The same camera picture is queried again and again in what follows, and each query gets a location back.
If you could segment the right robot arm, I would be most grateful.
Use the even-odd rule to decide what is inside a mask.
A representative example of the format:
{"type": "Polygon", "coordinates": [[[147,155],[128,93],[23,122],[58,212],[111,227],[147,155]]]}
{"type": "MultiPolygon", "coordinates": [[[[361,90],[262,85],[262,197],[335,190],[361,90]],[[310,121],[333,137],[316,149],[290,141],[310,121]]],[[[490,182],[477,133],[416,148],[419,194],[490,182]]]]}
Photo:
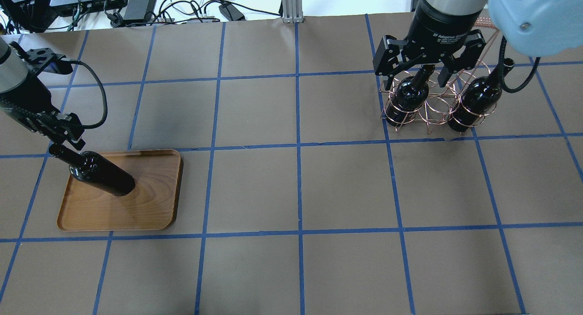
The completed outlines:
{"type": "Polygon", "coordinates": [[[475,68],[486,46],[477,20],[490,19],[514,50],[553,56],[582,45],[583,0],[417,0],[406,37],[385,35],[373,58],[378,76],[395,76],[416,65],[442,63],[439,85],[475,68]]]}

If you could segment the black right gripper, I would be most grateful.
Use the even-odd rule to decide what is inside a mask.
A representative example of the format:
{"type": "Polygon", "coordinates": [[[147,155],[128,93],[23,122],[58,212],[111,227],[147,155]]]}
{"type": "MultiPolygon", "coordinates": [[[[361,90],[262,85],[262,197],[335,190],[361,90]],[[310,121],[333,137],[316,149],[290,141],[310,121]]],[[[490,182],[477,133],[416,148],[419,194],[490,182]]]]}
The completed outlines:
{"type": "Polygon", "coordinates": [[[394,75],[416,65],[442,63],[439,86],[452,75],[475,68],[486,46],[475,23],[487,0],[417,0],[406,37],[385,35],[373,57],[383,89],[392,89],[394,75]]]}

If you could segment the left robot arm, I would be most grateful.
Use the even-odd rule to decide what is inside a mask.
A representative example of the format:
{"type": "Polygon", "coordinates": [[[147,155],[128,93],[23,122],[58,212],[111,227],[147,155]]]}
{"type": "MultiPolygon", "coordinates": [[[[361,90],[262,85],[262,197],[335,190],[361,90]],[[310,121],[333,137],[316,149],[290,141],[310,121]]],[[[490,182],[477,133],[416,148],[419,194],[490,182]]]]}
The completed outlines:
{"type": "Polygon", "coordinates": [[[41,72],[69,75],[73,68],[62,54],[52,49],[25,51],[15,41],[1,41],[0,92],[4,114],[31,132],[48,137],[53,143],[69,142],[78,151],[85,146],[81,120],[63,113],[51,101],[49,89],[38,79],[41,72]]]}

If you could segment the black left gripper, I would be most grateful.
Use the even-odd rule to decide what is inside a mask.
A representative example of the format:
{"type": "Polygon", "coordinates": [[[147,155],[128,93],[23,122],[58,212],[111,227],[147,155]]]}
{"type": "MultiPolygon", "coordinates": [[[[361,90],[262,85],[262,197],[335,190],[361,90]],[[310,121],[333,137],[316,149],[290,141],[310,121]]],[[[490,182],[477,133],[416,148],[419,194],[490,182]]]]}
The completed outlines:
{"type": "Polygon", "coordinates": [[[41,71],[70,74],[72,66],[64,58],[52,49],[1,49],[1,109],[27,130],[56,144],[67,141],[81,151],[86,145],[81,138],[85,130],[73,128],[81,120],[75,113],[54,107],[50,91],[38,79],[41,71]]]}

